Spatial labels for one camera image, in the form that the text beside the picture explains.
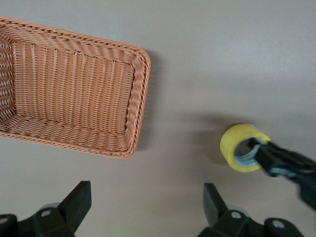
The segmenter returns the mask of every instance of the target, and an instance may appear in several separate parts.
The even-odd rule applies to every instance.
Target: wicker basket
[[[0,136],[127,158],[149,73],[139,47],[0,17]]]

